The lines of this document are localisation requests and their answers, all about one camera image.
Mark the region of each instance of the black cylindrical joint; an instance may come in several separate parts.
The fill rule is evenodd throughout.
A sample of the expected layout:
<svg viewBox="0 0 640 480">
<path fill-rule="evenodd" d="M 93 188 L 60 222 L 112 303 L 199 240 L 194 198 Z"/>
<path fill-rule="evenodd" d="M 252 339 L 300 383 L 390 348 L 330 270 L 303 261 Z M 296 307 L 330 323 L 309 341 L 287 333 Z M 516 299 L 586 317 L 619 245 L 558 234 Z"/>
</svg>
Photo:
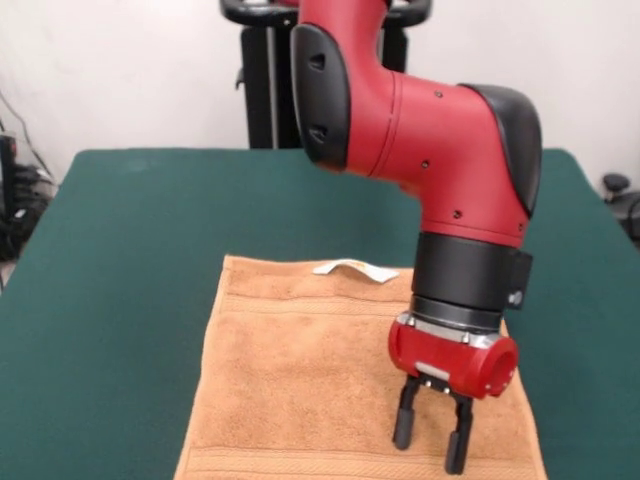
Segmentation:
<svg viewBox="0 0 640 480">
<path fill-rule="evenodd" d="M 502 313 L 478 310 L 425 297 L 411 297 L 411 313 L 419 320 L 469 333 L 487 334 L 500 330 Z"/>
<path fill-rule="evenodd" d="M 413 274 L 414 296 L 501 313 L 508 301 L 517 252 L 512 247 L 422 232 Z"/>
</svg>

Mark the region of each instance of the table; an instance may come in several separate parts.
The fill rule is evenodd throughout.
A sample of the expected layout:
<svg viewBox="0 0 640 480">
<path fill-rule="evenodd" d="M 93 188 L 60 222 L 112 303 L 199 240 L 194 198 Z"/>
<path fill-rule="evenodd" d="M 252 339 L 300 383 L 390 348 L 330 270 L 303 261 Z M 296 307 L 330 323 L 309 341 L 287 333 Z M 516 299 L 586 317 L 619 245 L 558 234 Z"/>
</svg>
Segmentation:
<svg viewBox="0 0 640 480">
<path fill-rule="evenodd" d="M 300 151 L 82 152 L 0 298 L 0 478 L 170 479 L 224 254 L 411 266 L 419 207 Z M 640 471 L 640 260 L 545 151 L 507 321 L 551 479 Z"/>
</svg>

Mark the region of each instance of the cable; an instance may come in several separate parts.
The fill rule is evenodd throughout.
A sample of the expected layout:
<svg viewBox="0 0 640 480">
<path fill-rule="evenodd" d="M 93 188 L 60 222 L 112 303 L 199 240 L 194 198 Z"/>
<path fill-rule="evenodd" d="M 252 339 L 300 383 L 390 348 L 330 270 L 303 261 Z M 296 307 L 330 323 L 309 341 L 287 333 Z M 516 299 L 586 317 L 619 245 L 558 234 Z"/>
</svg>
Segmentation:
<svg viewBox="0 0 640 480">
<path fill-rule="evenodd" d="M 49 167 L 47 167 L 47 164 L 44 162 L 44 160 L 42 160 L 42 157 L 40 156 L 40 154 L 38 154 L 38 152 L 36 151 L 35 147 L 33 146 L 33 143 L 31 142 L 31 137 L 29 136 L 29 130 L 27 130 L 27 122 L 25 122 L 24 118 L 22 118 L 20 116 L 20 114 L 15 111 L 13 106 L 7 100 L 7 97 L 5 97 L 4 93 L 2 93 L 2 90 L 0 90 L 0 100 L 2 100 L 2 103 L 4 103 L 4 105 L 7 107 L 7 110 L 9 110 L 9 112 L 14 117 L 16 117 L 16 120 L 18 120 L 18 122 L 20 122 L 20 125 L 22 126 L 22 132 L 23 132 L 23 135 L 24 135 L 24 139 L 25 139 L 27 145 L 29 145 L 29 148 L 31 149 L 31 151 L 33 152 L 33 156 L 36 157 L 36 160 L 38 161 L 40 166 L 44 169 L 44 171 L 47 172 L 49 177 L 53 178 L 53 175 L 51 174 L 51 170 L 49 170 Z"/>
<path fill-rule="evenodd" d="M 30 145 L 29 145 L 25 140 L 22 140 L 22 139 L 20 139 L 20 138 L 16 138 L 15 140 L 16 140 L 16 142 L 20 142 L 21 144 L 24 144 L 24 145 L 26 145 L 29 149 L 31 149 Z M 19 169 L 20 169 L 20 168 L 30 168 L 30 167 L 21 166 L 21 165 L 18 165 L 17 167 L 18 167 L 17 172 L 19 172 Z M 42 168 L 36 168 L 36 167 L 33 167 L 33 168 L 37 171 L 37 176 L 39 177 L 39 181 L 40 181 L 40 182 L 42 182 L 42 183 L 47 183 L 47 184 L 49 184 L 49 185 L 51 185 L 51 186 L 54 186 L 54 187 L 58 187 L 58 186 L 59 186 L 59 185 L 55 182 L 55 180 L 53 179 L 53 177 L 52 177 L 52 176 L 51 176 L 51 175 L 50 175 L 46 170 L 44 170 L 44 169 L 42 169 Z"/>
</svg>

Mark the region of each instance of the black cable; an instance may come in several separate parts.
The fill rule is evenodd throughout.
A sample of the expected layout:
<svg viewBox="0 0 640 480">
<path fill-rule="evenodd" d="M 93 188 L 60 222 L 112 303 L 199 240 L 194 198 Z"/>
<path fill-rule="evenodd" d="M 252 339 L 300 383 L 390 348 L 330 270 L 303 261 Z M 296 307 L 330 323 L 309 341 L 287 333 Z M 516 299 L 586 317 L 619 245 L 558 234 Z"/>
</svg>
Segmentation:
<svg viewBox="0 0 640 480">
<path fill-rule="evenodd" d="M 20 142 L 21 144 L 24 144 L 29 149 L 31 149 L 31 147 L 29 146 L 29 144 L 26 141 L 24 141 L 24 140 L 22 140 L 20 138 L 16 138 L 15 140 L 16 140 L 16 142 Z M 19 172 L 20 169 L 32 169 L 33 170 L 33 175 L 35 175 L 35 176 L 37 176 L 39 178 L 38 181 L 43 182 L 43 183 L 47 183 L 47 184 L 49 184 L 51 186 L 54 186 L 54 187 L 58 187 L 58 184 L 55 182 L 53 177 L 47 171 L 45 171 L 44 169 L 40 169 L 40 168 L 37 168 L 37 167 L 32 167 L 30 165 L 17 165 L 17 168 L 18 168 L 18 170 L 17 170 L 18 172 Z"/>
<path fill-rule="evenodd" d="M 29 145 L 29 148 L 33 152 L 33 155 L 34 157 L 36 157 L 36 160 L 38 161 L 40 166 L 44 169 L 45 172 L 47 172 L 47 175 L 49 175 L 49 177 L 53 178 L 53 175 L 51 174 L 51 170 L 49 170 L 49 167 L 44 162 L 44 160 L 42 160 L 42 157 L 38 154 L 35 147 L 33 146 L 33 143 L 31 142 L 31 137 L 29 136 L 29 130 L 27 130 L 27 122 L 25 122 L 24 118 L 22 118 L 20 114 L 16 112 L 16 110 L 13 108 L 13 106 L 9 103 L 7 98 L 4 96 L 4 93 L 2 93 L 2 90 L 0 90 L 0 100 L 2 100 L 2 103 L 4 103 L 4 105 L 7 107 L 7 110 L 9 110 L 9 112 L 14 117 L 16 117 L 16 120 L 20 122 L 20 125 L 22 126 L 22 132 L 24 135 L 25 142 L 27 143 L 27 145 Z"/>
</svg>

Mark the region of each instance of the orange towel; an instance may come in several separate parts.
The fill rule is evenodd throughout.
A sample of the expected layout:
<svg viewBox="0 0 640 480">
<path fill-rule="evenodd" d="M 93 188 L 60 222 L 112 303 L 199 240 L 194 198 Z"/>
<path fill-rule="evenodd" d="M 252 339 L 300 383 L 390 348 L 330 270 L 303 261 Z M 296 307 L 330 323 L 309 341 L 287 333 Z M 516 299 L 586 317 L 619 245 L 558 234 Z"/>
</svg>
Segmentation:
<svg viewBox="0 0 640 480">
<path fill-rule="evenodd" d="M 452 398 L 422 388 L 410 449 L 391 442 L 406 377 L 387 335 L 411 271 L 379 285 L 319 264 L 225 259 L 175 480 L 451 478 Z M 474 413 L 465 478 L 546 478 L 519 375 Z"/>
</svg>

